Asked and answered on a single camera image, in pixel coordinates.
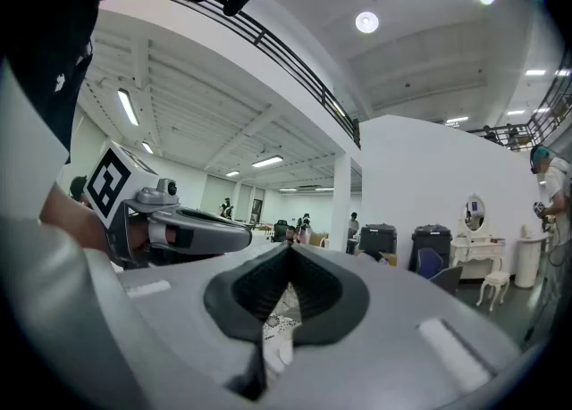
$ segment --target oval mirror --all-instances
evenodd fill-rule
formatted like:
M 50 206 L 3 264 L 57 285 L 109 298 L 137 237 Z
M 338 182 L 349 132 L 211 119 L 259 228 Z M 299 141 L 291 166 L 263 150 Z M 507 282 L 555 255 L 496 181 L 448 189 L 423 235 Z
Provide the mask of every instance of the oval mirror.
M 463 209 L 465 224 L 470 230 L 479 230 L 484 222 L 484 203 L 476 196 L 469 196 Z

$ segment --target stool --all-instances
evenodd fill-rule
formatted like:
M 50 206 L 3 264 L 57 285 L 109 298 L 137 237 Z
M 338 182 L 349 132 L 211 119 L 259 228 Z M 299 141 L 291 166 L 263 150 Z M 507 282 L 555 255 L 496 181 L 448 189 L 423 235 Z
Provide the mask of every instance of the stool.
M 494 291 L 494 297 L 492 298 L 491 306 L 489 307 L 489 312 L 492 312 L 492 309 L 494 308 L 494 303 L 496 302 L 497 297 L 499 296 L 499 293 L 502 290 L 502 287 L 506 285 L 504 292 L 502 293 L 502 296 L 500 296 L 499 304 L 502 305 L 502 303 L 504 302 L 504 296 L 505 294 L 507 294 L 507 291 L 509 290 L 510 286 L 510 273 L 496 271 L 496 272 L 491 272 L 486 277 L 484 277 L 483 285 L 481 286 L 481 297 L 479 298 L 479 301 L 476 303 L 476 306 L 479 306 L 481 302 L 483 302 L 483 293 L 486 285 L 489 285 L 491 287 L 489 291 L 489 298 L 491 298 L 492 292 Z

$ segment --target white ceiling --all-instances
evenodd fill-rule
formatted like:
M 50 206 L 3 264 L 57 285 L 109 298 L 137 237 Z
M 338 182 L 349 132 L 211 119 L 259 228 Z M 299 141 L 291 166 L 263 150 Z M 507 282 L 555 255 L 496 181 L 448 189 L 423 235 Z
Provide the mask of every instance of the white ceiling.
M 80 106 L 112 138 L 224 176 L 238 170 L 260 187 L 333 186 L 332 141 L 321 138 L 292 105 L 220 55 L 172 32 L 116 13 L 100 12 L 94 59 Z M 130 123 L 117 95 L 130 92 L 139 126 Z M 239 145 L 213 159 L 248 125 L 279 110 Z M 283 163 L 252 163 L 281 155 Z M 353 188 L 361 177 L 353 173 Z
M 561 57 L 561 47 L 543 43 L 554 35 L 548 24 L 531 36 L 542 7 L 537 0 L 496 0 L 488 7 L 477 0 L 274 1 L 332 46 L 376 115 L 429 121 L 469 115 L 466 129 L 501 124 L 507 110 L 538 102 L 544 83 L 550 85 L 521 86 L 529 51 L 548 63 Z M 375 33 L 356 29 L 362 11 L 379 17 Z

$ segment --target white pedestal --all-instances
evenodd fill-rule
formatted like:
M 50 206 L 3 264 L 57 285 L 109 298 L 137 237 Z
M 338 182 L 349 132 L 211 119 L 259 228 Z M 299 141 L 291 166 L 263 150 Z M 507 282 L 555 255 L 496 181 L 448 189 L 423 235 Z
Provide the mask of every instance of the white pedestal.
M 519 288 L 531 288 L 536 282 L 540 264 L 540 253 L 547 236 L 520 238 L 518 240 L 518 262 L 515 285 Z

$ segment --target black metal railing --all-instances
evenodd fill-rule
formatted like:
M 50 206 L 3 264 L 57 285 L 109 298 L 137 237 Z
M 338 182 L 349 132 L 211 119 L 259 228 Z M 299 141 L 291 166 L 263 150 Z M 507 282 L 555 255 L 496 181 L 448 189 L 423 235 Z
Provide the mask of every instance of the black metal railing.
M 219 0 L 207 0 L 200 4 L 185 0 L 172 0 L 172 2 L 204 14 L 207 18 L 219 22 L 256 46 L 302 85 L 359 146 L 359 139 L 355 137 L 356 125 L 340 102 L 336 100 L 330 89 L 325 86 L 312 69 L 270 30 L 244 12 L 239 12 L 233 17 L 226 16 Z
M 572 51 L 566 48 L 551 86 L 526 124 L 470 130 L 469 133 L 503 145 L 512 151 L 532 149 L 567 118 L 572 110 Z

